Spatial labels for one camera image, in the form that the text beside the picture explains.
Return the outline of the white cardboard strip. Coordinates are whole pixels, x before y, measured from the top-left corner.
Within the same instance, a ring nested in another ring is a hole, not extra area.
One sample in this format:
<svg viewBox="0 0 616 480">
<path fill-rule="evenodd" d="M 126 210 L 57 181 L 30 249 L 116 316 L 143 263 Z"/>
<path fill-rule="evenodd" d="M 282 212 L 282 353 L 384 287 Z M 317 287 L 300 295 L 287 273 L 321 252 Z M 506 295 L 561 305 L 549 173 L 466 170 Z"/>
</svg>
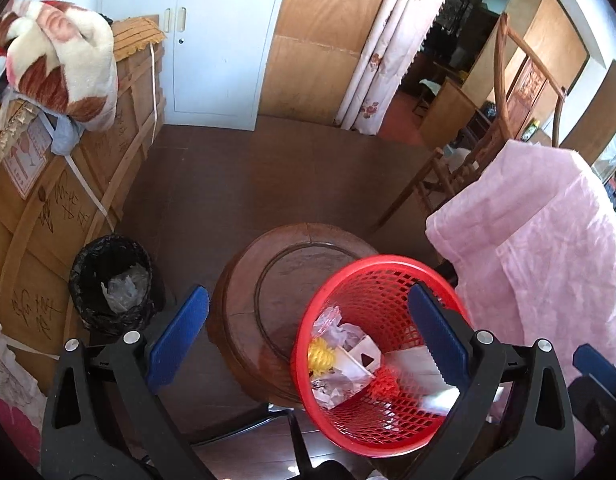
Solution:
<svg viewBox="0 0 616 480">
<path fill-rule="evenodd" d="M 367 385 L 382 365 L 382 352 L 368 335 L 350 350 L 337 346 L 334 356 L 334 368 L 355 385 Z"/>
</svg>

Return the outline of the red mesh net trash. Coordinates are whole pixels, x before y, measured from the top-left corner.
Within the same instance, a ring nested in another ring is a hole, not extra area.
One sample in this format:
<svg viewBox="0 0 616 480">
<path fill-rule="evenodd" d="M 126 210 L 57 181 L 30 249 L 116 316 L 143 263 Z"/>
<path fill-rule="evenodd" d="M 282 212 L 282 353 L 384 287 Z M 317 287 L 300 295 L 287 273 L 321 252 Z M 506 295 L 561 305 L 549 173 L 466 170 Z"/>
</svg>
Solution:
<svg viewBox="0 0 616 480">
<path fill-rule="evenodd" d="M 368 385 L 369 396 L 373 401 L 390 402 L 400 393 L 398 373 L 393 367 L 381 365 Z"/>
</svg>

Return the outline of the black lined trash bin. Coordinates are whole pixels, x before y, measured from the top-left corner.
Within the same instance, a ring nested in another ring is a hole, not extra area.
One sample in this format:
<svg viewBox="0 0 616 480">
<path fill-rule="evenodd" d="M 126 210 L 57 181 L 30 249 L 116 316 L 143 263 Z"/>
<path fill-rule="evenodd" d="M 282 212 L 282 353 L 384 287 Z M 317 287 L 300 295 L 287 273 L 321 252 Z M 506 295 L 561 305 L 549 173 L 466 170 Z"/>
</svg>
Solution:
<svg viewBox="0 0 616 480">
<path fill-rule="evenodd" d="M 150 256 L 140 244 L 118 234 L 84 246 L 68 280 L 70 298 L 84 327 L 107 337 L 148 325 L 156 312 L 152 285 Z"/>
</svg>

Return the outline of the yellow mesh net trash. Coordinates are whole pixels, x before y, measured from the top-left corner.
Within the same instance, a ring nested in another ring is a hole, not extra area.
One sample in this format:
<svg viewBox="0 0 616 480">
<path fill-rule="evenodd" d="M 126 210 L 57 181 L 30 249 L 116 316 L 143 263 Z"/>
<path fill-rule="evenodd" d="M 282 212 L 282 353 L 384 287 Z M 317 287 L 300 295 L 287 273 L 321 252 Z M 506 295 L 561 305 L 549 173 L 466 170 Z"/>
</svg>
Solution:
<svg viewBox="0 0 616 480">
<path fill-rule="evenodd" d="M 332 372 L 335 362 L 335 349 L 330 347 L 322 338 L 317 337 L 308 344 L 307 352 L 308 372 L 313 378 Z"/>
</svg>

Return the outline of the round wooden stool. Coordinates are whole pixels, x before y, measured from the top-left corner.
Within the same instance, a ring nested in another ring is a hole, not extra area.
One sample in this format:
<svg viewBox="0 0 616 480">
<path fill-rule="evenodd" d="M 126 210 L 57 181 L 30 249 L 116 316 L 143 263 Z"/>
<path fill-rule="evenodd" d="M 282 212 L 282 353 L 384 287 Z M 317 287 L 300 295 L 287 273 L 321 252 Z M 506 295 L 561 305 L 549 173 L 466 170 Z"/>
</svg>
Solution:
<svg viewBox="0 0 616 480">
<path fill-rule="evenodd" d="M 295 223 L 265 232 L 229 261 L 206 330 L 246 394 L 284 408 L 302 405 L 290 361 L 309 301 L 332 274 L 377 253 L 336 226 Z"/>
</svg>

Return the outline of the red mesh waste basket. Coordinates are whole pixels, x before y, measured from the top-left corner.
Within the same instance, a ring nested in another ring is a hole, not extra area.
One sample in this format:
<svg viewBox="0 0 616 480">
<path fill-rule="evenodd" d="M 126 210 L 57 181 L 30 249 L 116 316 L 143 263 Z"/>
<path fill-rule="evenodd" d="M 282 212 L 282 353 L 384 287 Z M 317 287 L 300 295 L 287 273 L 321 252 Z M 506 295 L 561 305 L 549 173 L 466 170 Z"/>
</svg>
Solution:
<svg viewBox="0 0 616 480">
<path fill-rule="evenodd" d="M 425 264 L 380 255 L 328 278 L 299 323 L 291 357 L 294 385 L 314 424 L 346 451 L 373 458 L 407 454 L 427 445 L 444 420 L 432 399 L 446 386 L 408 308 L 416 283 L 425 284 L 444 307 L 468 313 L 451 285 Z M 366 335 L 382 352 L 382 365 L 398 373 L 400 393 L 393 401 L 373 401 L 370 382 L 355 385 L 335 368 L 309 375 L 308 344 L 314 338 L 350 350 Z"/>
</svg>

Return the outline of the pink floral tablecloth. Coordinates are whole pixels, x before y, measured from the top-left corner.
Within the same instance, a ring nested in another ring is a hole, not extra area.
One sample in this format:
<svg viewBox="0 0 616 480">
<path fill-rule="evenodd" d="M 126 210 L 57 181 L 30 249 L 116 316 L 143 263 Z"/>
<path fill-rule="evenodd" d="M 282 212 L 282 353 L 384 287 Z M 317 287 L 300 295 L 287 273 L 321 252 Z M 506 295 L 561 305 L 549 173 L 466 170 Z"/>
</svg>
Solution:
<svg viewBox="0 0 616 480">
<path fill-rule="evenodd" d="M 616 214 L 577 152 L 506 142 L 425 234 L 475 328 L 506 344 L 550 340 L 566 382 L 582 344 L 616 364 Z"/>
</svg>

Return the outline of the wooden crate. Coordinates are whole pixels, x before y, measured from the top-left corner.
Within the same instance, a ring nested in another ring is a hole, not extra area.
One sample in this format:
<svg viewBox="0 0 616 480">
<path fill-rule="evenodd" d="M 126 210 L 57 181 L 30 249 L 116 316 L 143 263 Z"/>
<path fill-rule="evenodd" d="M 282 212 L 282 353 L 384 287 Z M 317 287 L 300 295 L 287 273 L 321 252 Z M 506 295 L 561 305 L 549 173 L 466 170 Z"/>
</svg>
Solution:
<svg viewBox="0 0 616 480">
<path fill-rule="evenodd" d="M 130 186 L 164 123 L 159 76 L 167 37 L 156 15 L 116 22 L 114 124 L 52 153 L 56 122 L 14 100 L 0 132 L 0 323 L 17 362 L 48 391 L 66 339 L 84 330 L 68 292 L 84 245 L 114 232 Z"/>
</svg>

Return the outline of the wooden chair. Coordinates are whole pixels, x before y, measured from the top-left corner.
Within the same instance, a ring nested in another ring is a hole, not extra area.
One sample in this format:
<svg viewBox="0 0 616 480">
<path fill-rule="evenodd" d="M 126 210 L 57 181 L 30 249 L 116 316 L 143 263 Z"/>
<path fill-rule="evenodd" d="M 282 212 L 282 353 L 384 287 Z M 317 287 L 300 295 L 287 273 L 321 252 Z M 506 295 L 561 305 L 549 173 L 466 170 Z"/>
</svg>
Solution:
<svg viewBox="0 0 616 480">
<path fill-rule="evenodd" d="M 504 50 L 509 40 L 513 41 L 525 55 L 511 90 L 506 88 L 506 77 L 504 76 Z M 551 145 L 556 148 L 566 90 L 551 74 L 539 55 L 512 28 L 509 15 L 502 13 L 497 22 L 496 40 L 494 40 L 494 105 L 496 106 L 494 120 L 489 124 L 484 136 L 478 140 L 472 151 L 455 170 L 450 168 L 444 152 L 439 148 L 435 150 L 396 200 L 390 204 L 378 221 L 372 224 L 370 232 L 375 233 L 385 226 L 412 195 L 418 198 L 424 214 L 429 216 L 437 210 L 437 207 L 430 201 L 433 193 L 442 194 L 444 196 L 442 202 L 445 204 L 477 181 L 502 150 L 504 144 L 521 137 L 521 129 L 515 127 L 513 123 L 511 105 L 517 101 L 534 107 L 547 86 L 551 87 L 556 94 L 551 136 Z"/>
</svg>

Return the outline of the floral fleece blanket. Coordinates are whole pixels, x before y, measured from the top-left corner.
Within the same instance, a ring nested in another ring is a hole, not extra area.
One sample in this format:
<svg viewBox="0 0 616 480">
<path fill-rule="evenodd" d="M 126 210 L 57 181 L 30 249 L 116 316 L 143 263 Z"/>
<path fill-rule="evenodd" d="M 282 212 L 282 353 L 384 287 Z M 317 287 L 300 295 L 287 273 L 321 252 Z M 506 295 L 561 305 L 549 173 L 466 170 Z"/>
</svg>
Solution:
<svg viewBox="0 0 616 480">
<path fill-rule="evenodd" d="M 114 34 L 98 12 L 58 0 L 10 0 L 0 14 L 8 86 L 88 131 L 114 124 Z"/>
</svg>

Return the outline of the white cabinet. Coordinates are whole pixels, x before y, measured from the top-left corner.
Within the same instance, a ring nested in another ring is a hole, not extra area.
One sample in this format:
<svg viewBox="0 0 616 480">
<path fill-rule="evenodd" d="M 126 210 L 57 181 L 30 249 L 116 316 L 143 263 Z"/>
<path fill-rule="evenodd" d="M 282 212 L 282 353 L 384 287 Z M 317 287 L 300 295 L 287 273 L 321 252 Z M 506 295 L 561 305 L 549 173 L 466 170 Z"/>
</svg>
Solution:
<svg viewBox="0 0 616 480">
<path fill-rule="evenodd" d="M 166 124 L 252 131 L 282 1 L 100 0 L 100 10 L 158 19 Z"/>
</svg>

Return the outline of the floral curtain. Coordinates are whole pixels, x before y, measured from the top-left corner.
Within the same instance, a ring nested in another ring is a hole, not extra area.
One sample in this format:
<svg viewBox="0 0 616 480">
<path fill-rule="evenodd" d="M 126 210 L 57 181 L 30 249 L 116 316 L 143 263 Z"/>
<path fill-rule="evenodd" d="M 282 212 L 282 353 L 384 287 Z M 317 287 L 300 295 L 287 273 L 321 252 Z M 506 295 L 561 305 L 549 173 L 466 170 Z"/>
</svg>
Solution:
<svg viewBox="0 0 616 480">
<path fill-rule="evenodd" d="M 375 136 L 445 0 L 383 0 L 334 124 Z"/>
</svg>

